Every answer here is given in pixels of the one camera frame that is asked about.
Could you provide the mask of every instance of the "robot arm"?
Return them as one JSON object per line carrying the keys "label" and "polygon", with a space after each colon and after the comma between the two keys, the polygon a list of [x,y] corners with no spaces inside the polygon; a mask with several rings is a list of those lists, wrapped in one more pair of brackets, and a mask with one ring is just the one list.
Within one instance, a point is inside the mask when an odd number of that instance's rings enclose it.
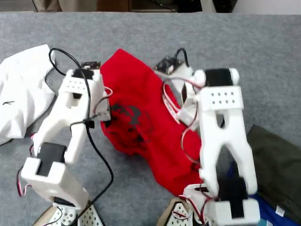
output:
{"label": "robot arm", "polygon": [[[54,206],[81,210],[88,202],[88,192],[71,175],[67,165],[75,164],[87,136],[83,122],[90,117],[101,121],[111,119],[109,103],[99,70],[84,70],[90,93],[91,107],[87,109],[88,95],[84,79],[78,70],[69,70],[59,89],[59,95],[49,116],[34,135],[33,157],[27,158],[21,176],[45,200]],[[72,137],[68,147],[50,143],[64,127],[70,127]]]}
{"label": "robot arm", "polygon": [[[185,82],[181,90],[183,106],[177,117],[192,130],[199,127],[202,140],[200,150],[202,186],[190,185],[185,188],[185,197],[191,198],[199,210],[207,202],[205,215],[212,225],[256,224],[260,220],[258,202],[248,198],[257,191],[257,180],[250,145],[246,140],[243,119],[243,99],[238,86],[239,74],[236,69],[197,70],[191,69],[182,77],[200,87]],[[193,121],[196,110],[198,117]],[[217,124],[217,115],[223,115],[225,126]],[[226,146],[238,164],[239,178],[217,178],[216,163],[222,146]],[[207,195],[200,192],[205,187]]]}

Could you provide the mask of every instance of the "electrical wire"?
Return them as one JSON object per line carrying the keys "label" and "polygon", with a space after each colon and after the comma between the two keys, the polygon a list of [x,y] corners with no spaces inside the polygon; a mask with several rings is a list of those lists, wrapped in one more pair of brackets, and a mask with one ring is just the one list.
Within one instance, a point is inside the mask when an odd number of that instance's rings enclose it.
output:
{"label": "electrical wire", "polygon": [[193,163],[196,163],[197,165],[201,165],[200,163],[200,160],[195,160],[193,159],[186,151],[185,151],[185,148],[184,148],[184,138],[185,138],[185,135],[186,133],[191,129],[192,125],[194,124],[194,122],[196,121],[197,119],[197,116],[198,116],[198,103],[196,103],[196,113],[194,115],[194,118],[192,120],[192,122],[189,124],[189,126],[183,131],[183,133],[181,134],[181,149],[184,151],[186,157]]}
{"label": "electrical wire", "polygon": [[62,216],[63,216],[63,211],[60,209],[60,208],[58,208],[59,210],[60,210],[60,212],[61,212],[61,216],[58,218],[58,219],[56,219],[55,221],[53,221],[53,222],[49,222],[49,223],[47,223],[47,224],[44,224],[44,225],[42,225],[42,226],[47,226],[47,225],[52,225],[52,224],[54,224],[54,223],[56,223],[56,222],[58,222],[61,218],[62,218]]}
{"label": "electrical wire", "polygon": [[[94,141],[93,141],[93,138],[92,138],[92,136],[91,136],[91,133],[90,133],[90,130],[89,130],[89,127],[87,126],[87,124],[86,124],[86,122],[88,122],[88,121],[90,121],[90,120],[92,120],[94,117],[97,117],[97,115],[94,115],[92,118],[90,118],[89,117],[89,113],[90,113],[90,105],[91,105],[91,93],[90,93],[90,88],[89,88],[89,84],[88,84],[88,82],[87,82],[87,79],[86,79],[86,77],[85,77],[85,75],[84,75],[84,73],[83,73],[83,70],[82,70],[82,68],[81,68],[81,66],[80,66],[80,64],[79,64],[79,62],[71,55],[71,54],[69,54],[68,52],[66,52],[66,51],[64,51],[64,50],[62,50],[62,49],[60,49],[60,48],[52,48],[51,50],[50,50],[50,52],[49,52],[49,54],[48,54],[48,57],[49,57],[49,60],[50,60],[50,62],[51,62],[51,64],[52,64],[52,66],[61,74],[61,75],[63,75],[63,76],[65,76],[66,74],[65,73],[63,73],[62,71],[60,71],[58,68],[57,68],[57,66],[54,64],[54,62],[52,62],[52,59],[51,59],[51,53],[53,52],[53,51],[59,51],[59,52],[61,52],[61,53],[63,53],[63,54],[65,54],[68,58],[70,58],[76,65],[77,65],[77,67],[78,67],[78,69],[79,69],[79,71],[80,71],[80,73],[81,73],[81,75],[82,75],[82,77],[83,77],[83,79],[85,80],[85,84],[86,84],[86,88],[87,88],[87,94],[88,94],[88,107],[87,107],[87,117],[86,117],[86,119],[85,120],[83,120],[83,121],[81,121],[81,122],[76,122],[76,123],[73,123],[73,125],[74,124],[78,124],[78,123],[84,123],[85,125],[86,125],[86,131],[87,131],[87,135],[88,135],[88,138],[89,138],[89,141],[90,141],[90,143],[91,143],[91,145],[92,145],[92,147],[94,148],[94,150],[96,151],[96,153],[99,155],[99,157],[102,159],[102,161],[104,162],[104,164],[106,165],[106,167],[108,168],[108,170],[109,170],[109,172],[110,172],[110,176],[111,176],[111,179],[110,179],[110,181],[109,181],[109,183],[107,184],[107,186],[91,201],[91,202],[89,202],[88,203],[88,205],[84,208],[84,210],[79,214],[79,215],[77,215],[76,216],[76,218],[73,220],[73,222],[71,222],[69,225],[72,225],[74,222],[76,222],[107,190],[108,190],[108,188],[112,185],[112,183],[113,183],[113,181],[114,181],[114,173],[113,173],[113,170],[111,169],[111,167],[110,167],[110,165],[109,165],[109,163],[107,162],[107,160],[104,158],[104,156],[100,153],[100,151],[98,150],[98,148],[96,147],[96,145],[95,145],[95,143],[94,143]],[[111,91],[111,93],[108,95],[108,96],[106,96],[106,98],[102,98],[99,102],[98,102],[98,104],[101,102],[101,101],[103,101],[104,99],[107,99],[107,98],[109,98],[109,96],[110,95],[112,95],[112,93],[113,93],[113,91],[110,89],[110,91]]]}
{"label": "electrical wire", "polygon": [[198,210],[196,204],[193,202],[193,200],[192,200],[190,197],[187,197],[187,196],[185,196],[185,195],[179,195],[178,197],[179,197],[180,199],[186,201],[186,202],[188,201],[188,202],[191,204],[191,206],[193,207],[193,210],[195,211],[197,217],[198,217],[199,220],[202,222],[202,225],[205,226],[205,225],[206,225],[206,223],[205,223],[205,217],[204,217],[205,205],[206,205],[210,200],[212,200],[213,198],[211,198],[211,197],[210,197],[210,198],[206,198],[206,200],[205,200],[205,202],[204,202],[204,204],[203,204],[203,206],[202,206],[201,212],[199,212],[199,210]]}
{"label": "electrical wire", "polygon": [[37,13],[38,13],[39,11],[38,11],[37,5],[36,5],[36,3],[34,2],[34,0],[32,0],[32,3],[33,3],[33,6],[34,6],[35,10],[36,10]]}
{"label": "electrical wire", "polygon": [[[172,81],[172,80],[181,80],[181,81],[184,81],[184,82],[188,82],[190,83],[193,87],[197,87],[199,89],[201,89],[202,87],[188,79],[184,79],[184,78],[180,78],[180,77],[173,77],[173,78],[166,78],[163,83],[162,83],[162,89],[161,89],[161,93],[162,93],[162,98],[166,98],[166,100],[169,102],[169,104],[178,112],[180,109],[178,107],[175,106],[175,104],[173,103],[173,101],[170,99],[170,97],[168,96],[168,94],[166,93],[166,90],[165,90],[165,84],[167,81]],[[198,116],[198,103],[196,103],[196,113],[194,115],[194,118],[191,122],[191,124],[184,130],[184,132],[182,133],[181,135],[181,140],[180,140],[180,144],[181,144],[181,148],[182,150],[184,151],[185,155],[187,156],[187,158],[193,162],[193,163],[196,163],[198,165],[200,165],[200,161],[198,160],[194,160],[192,157],[190,157],[188,155],[188,153],[185,151],[185,148],[184,148],[184,138],[185,138],[185,135],[186,133],[191,129],[193,123],[196,121],[197,119],[197,116]]]}
{"label": "electrical wire", "polygon": [[94,113],[94,114],[95,114],[95,111],[96,111],[98,105],[99,105],[103,100],[108,99],[110,96],[113,95],[113,90],[112,90],[112,89],[110,89],[109,87],[106,87],[106,86],[104,87],[104,89],[105,89],[105,90],[108,89],[108,90],[110,91],[110,93],[107,94],[106,97],[101,98],[101,99],[97,102],[97,104],[95,105],[95,108],[94,108],[94,110],[93,110],[93,113]]}
{"label": "electrical wire", "polygon": [[181,81],[184,81],[184,82],[188,82],[190,83],[192,86],[194,87],[197,87],[199,89],[201,89],[202,87],[188,79],[184,79],[184,78],[180,78],[180,77],[173,77],[173,78],[166,78],[163,83],[162,83],[162,87],[161,87],[161,93],[162,93],[162,96],[164,96],[167,101],[169,102],[169,104],[176,110],[176,111],[179,111],[180,109],[175,106],[175,104],[173,103],[173,101],[170,99],[170,97],[168,96],[168,94],[166,93],[166,90],[165,90],[165,85],[168,81],[172,81],[172,80],[181,80]]}
{"label": "electrical wire", "polygon": [[16,186],[17,186],[17,191],[20,197],[23,197],[26,195],[27,192],[27,188],[31,187],[30,184],[27,184],[23,189],[22,189],[22,185],[21,185],[21,181],[20,181],[20,173],[21,170],[23,169],[23,166],[18,170],[17,172],[17,180],[16,180]]}
{"label": "electrical wire", "polygon": [[155,4],[155,5],[158,6],[158,7],[168,9],[168,10],[170,10],[170,11],[173,12],[173,13],[176,13],[176,12],[177,12],[177,11],[173,10],[172,8],[165,6],[165,5],[162,4],[162,3],[158,3],[157,0],[147,0],[147,1],[149,1],[149,2],[151,2],[151,3],[153,3],[153,4]]}
{"label": "electrical wire", "polygon": [[73,220],[72,223],[69,224],[70,226],[74,222],[76,222],[109,189],[109,187],[113,184],[113,181],[114,181],[113,170],[110,167],[110,165],[107,162],[107,160],[105,159],[105,157],[100,153],[100,151],[96,147],[96,145],[95,145],[95,143],[94,143],[94,141],[92,139],[92,136],[91,136],[91,133],[90,133],[90,129],[89,129],[88,126],[86,126],[86,131],[87,131],[87,135],[88,135],[88,138],[89,138],[89,141],[90,141],[92,147],[94,148],[94,150],[96,151],[96,153],[99,155],[99,157],[103,160],[104,164],[108,168],[108,170],[110,172],[111,179],[110,179],[109,183],[107,184],[107,186],[91,202],[89,202],[89,204],[84,208],[84,210],[79,215],[76,216],[76,218]]}
{"label": "electrical wire", "polygon": [[177,60],[177,59],[178,59],[178,55],[179,55],[179,53],[180,53],[181,51],[182,51],[183,54],[184,54],[186,66],[189,67],[186,49],[184,49],[184,48],[179,48],[179,49],[177,50],[177,52],[175,53],[174,58],[175,58],[175,60]]}
{"label": "electrical wire", "polygon": [[84,79],[84,81],[85,81],[86,88],[87,88],[87,93],[88,93],[88,107],[87,107],[87,109],[88,109],[88,110],[87,110],[86,119],[89,119],[89,116],[90,116],[90,109],[91,109],[91,108],[90,108],[90,106],[91,106],[91,92],[90,92],[90,87],[89,87],[87,78],[85,77],[85,74],[84,74],[84,72],[83,72],[83,70],[82,70],[82,68],[81,68],[81,66],[80,66],[80,64],[79,64],[79,62],[74,58],[74,56],[72,56],[70,53],[66,52],[65,50],[62,50],[62,49],[60,49],[60,48],[52,48],[52,49],[49,51],[49,53],[48,53],[49,60],[50,60],[50,62],[51,62],[51,64],[52,64],[52,66],[55,68],[55,70],[56,70],[57,72],[59,72],[61,75],[63,75],[63,76],[66,76],[66,74],[63,73],[62,71],[60,71],[60,70],[57,68],[57,66],[55,65],[55,63],[52,61],[52,59],[51,59],[51,53],[52,53],[53,51],[58,51],[58,52],[61,52],[61,53],[65,54],[65,55],[66,55],[70,60],[72,60],[72,61],[76,64],[76,66],[78,67],[79,72],[80,72],[81,76],[83,77],[83,79]]}
{"label": "electrical wire", "polygon": [[205,210],[205,205],[207,204],[207,202],[209,202],[210,200],[212,200],[212,198],[206,198],[203,206],[202,206],[202,209],[201,209],[201,222],[202,224],[206,224],[206,221],[205,221],[205,215],[204,215],[204,210]]}

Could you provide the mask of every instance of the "red cloth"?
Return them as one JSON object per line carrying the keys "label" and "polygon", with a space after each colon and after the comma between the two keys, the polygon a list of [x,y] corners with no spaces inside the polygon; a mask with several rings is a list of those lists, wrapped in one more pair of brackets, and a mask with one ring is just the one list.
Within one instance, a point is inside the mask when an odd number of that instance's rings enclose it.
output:
{"label": "red cloth", "polygon": [[[110,97],[110,122],[101,123],[105,136],[123,153],[140,154],[149,163],[156,181],[174,195],[189,184],[200,183],[198,171],[180,146],[185,126],[178,124],[161,97],[161,79],[143,62],[119,49],[102,67]],[[176,103],[170,88],[170,98]],[[189,131],[185,150],[199,158],[200,138]]]}

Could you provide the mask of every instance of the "gray table surface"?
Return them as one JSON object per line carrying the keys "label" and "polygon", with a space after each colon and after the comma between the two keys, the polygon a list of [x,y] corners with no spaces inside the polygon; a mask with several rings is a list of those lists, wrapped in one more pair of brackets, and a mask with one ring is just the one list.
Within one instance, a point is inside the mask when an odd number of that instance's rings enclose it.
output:
{"label": "gray table surface", "polygon": [[[301,145],[300,25],[301,16],[0,13],[0,61],[47,43],[69,51],[79,61],[105,62],[123,48],[146,64],[155,65],[162,56],[185,47],[195,69],[238,68],[247,131],[252,124],[261,125]],[[74,68],[63,56],[58,56],[57,62],[63,71]],[[52,89],[58,90],[62,79],[52,71]],[[42,118],[30,126],[28,134],[39,128]],[[144,159],[114,150],[100,128],[92,136],[116,176],[113,186],[96,204],[106,224],[155,225],[172,195],[156,183]],[[65,129],[55,141],[66,144],[69,138]],[[31,225],[49,206],[32,190],[24,198],[16,192],[16,171],[24,163],[29,145],[27,136],[0,146],[0,226]],[[228,163],[229,156],[224,154],[217,169],[225,171]],[[71,171],[91,196],[109,180],[107,169],[88,140]]]}

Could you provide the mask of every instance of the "white t-shirt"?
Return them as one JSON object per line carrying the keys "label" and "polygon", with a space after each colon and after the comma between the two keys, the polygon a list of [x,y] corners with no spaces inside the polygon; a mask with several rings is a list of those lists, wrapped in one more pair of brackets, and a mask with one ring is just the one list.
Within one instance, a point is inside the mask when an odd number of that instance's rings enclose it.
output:
{"label": "white t-shirt", "polygon": [[53,68],[49,50],[48,45],[37,46],[0,64],[0,145],[23,138],[27,127],[51,104],[55,94],[45,83],[46,74]]}

